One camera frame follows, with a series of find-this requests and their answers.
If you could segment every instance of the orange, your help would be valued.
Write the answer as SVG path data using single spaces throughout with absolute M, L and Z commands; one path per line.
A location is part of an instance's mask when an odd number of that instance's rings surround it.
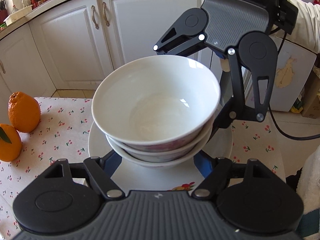
M 0 127 L 4 130 L 11 141 L 11 143 L 5 142 L 0 136 L 0 160 L 4 162 L 12 162 L 20 155 L 22 148 L 20 135 L 11 125 L 0 123 Z
M 32 132 L 38 126 L 40 114 L 40 106 L 31 96 L 23 92 L 15 92 L 10 96 L 9 120 L 19 132 Z

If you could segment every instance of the stack of bowls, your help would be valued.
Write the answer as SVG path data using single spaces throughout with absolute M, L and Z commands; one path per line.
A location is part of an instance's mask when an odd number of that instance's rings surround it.
M 205 145 L 219 100 L 219 83 L 201 63 L 151 56 L 123 65 L 100 84 L 92 116 L 123 158 L 170 166 Z

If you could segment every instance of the cherry print tablecloth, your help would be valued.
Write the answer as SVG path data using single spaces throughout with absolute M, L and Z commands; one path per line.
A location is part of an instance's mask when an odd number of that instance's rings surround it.
M 33 179 L 59 158 L 75 163 L 89 157 L 91 99 L 36 100 L 41 107 L 41 122 L 32 133 L 20 133 L 23 148 L 17 160 L 0 162 L 0 239 L 12 239 L 20 231 L 12 202 Z M 284 179 L 281 153 L 271 123 L 269 116 L 263 123 L 234 121 L 230 158 L 239 163 L 258 158 Z

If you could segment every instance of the white logo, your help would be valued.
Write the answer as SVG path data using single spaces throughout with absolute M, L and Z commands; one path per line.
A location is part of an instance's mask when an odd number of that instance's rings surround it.
M 161 193 L 157 193 L 157 194 L 154 195 L 154 197 L 159 199 L 159 198 L 163 197 L 163 195 Z

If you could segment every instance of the gray ribbed panel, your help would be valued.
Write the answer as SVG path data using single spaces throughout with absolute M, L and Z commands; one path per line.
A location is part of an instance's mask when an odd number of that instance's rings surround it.
M 61 236 L 22 232 L 16 240 L 299 240 L 294 233 L 261 237 L 236 233 L 209 202 L 197 201 L 186 191 L 132 191 L 128 198 L 108 202 L 98 217 L 80 230 Z
M 204 0 L 201 8 L 209 17 L 206 43 L 222 51 L 236 46 L 248 32 L 265 32 L 269 22 L 265 9 L 241 0 Z

